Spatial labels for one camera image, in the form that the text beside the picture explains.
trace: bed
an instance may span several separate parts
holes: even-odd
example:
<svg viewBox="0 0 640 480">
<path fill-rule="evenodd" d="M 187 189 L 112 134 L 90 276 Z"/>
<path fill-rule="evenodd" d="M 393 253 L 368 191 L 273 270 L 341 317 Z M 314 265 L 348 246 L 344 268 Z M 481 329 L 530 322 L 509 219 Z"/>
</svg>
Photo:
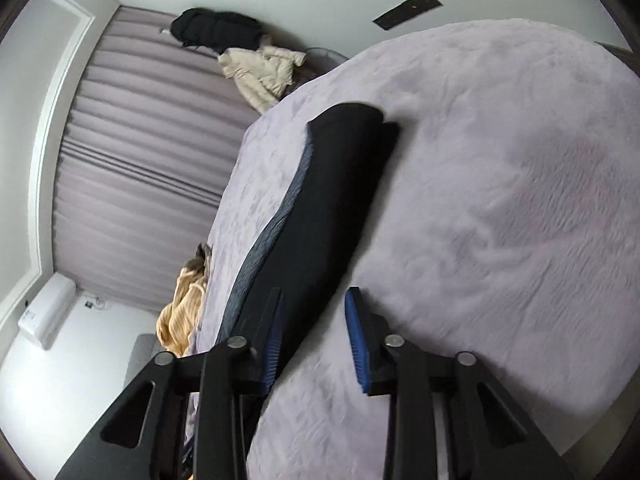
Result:
<svg viewBox="0 0 640 480">
<path fill-rule="evenodd" d="M 399 146 L 350 272 L 263 409 L 250 477 L 382 477 L 388 402 L 354 378 L 351 285 L 423 349 L 484 356 L 565 452 L 640 363 L 640 81 L 545 23 L 459 23 L 379 44 L 251 126 L 209 234 L 191 350 L 215 343 L 306 123 L 349 101 L 399 121 Z"/>
</svg>

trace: crumpled clothing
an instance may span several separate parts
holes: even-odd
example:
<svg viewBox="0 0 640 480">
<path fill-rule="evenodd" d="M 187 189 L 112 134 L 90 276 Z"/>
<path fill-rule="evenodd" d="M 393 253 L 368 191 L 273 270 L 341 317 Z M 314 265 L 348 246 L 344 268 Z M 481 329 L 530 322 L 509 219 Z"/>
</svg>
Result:
<svg viewBox="0 0 640 480">
<path fill-rule="evenodd" d="M 302 66 L 305 57 L 304 52 L 263 46 L 257 51 L 228 48 L 218 61 L 225 77 L 235 80 L 247 102 L 265 114 L 293 83 L 293 69 Z"/>
<path fill-rule="evenodd" d="M 196 257 L 180 271 L 174 300 L 156 322 L 156 335 L 165 350 L 183 357 L 189 349 L 189 336 L 200 319 L 202 300 L 207 290 L 211 250 L 198 246 Z"/>
</svg>

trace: air conditioner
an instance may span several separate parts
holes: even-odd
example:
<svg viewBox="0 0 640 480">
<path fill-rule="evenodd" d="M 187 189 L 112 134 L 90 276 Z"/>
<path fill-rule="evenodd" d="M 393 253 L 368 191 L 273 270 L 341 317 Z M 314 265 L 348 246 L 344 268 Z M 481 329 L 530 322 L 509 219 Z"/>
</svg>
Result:
<svg viewBox="0 0 640 480">
<path fill-rule="evenodd" d="M 49 349 L 75 295 L 76 284 L 56 272 L 22 314 L 20 333 L 43 350 Z"/>
</svg>

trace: gray fabric trim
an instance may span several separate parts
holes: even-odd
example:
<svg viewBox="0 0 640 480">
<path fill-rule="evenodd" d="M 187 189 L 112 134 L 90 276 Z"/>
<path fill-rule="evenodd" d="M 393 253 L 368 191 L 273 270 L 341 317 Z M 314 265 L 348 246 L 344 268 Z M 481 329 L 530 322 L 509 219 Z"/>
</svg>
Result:
<svg viewBox="0 0 640 480">
<path fill-rule="evenodd" d="M 249 293 L 249 289 L 254 282 L 255 275 L 262 267 L 262 264 L 271 251 L 271 248 L 282 232 L 284 224 L 289 217 L 289 213 L 291 213 L 291 209 L 293 209 L 296 198 L 300 193 L 300 188 L 302 188 L 302 183 L 305 180 L 306 172 L 309 169 L 312 155 L 313 144 L 311 142 L 311 136 L 309 135 L 309 132 L 307 132 L 306 145 L 302 152 L 302 157 L 300 158 L 300 164 L 296 170 L 296 174 L 293 176 L 291 184 L 289 185 L 289 189 L 287 189 L 287 192 L 282 199 L 282 204 L 267 226 L 262 230 L 258 239 L 255 241 L 254 246 L 249 250 L 249 253 L 242 263 L 242 267 L 240 267 L 238 276 L 236 276 L 234 286 L 231 289 L 231 294 L 226 302 L 225 313 L 222 318 L 222 324 L 220 325 L 216 344 L 231 336 L 231 331 L 233 330 L 236 321 L 238 321 L 242 304 L 244 303 L 244 300 Z"/>
</svg>

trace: black backpack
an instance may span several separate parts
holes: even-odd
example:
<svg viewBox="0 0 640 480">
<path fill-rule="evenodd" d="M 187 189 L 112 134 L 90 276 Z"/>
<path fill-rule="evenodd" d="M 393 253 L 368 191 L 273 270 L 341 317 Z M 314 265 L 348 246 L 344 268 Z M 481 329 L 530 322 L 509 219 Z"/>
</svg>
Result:
<svg viewBox="0 0 640 480">
<path fill-rule="evenodd" d="M 183 46 L 207 46 L 222 54 L 232 46 L 258 50 L 262 24 L 237 12 L 189 9 L 171 24 L 171 34 Z"/>
</svg>

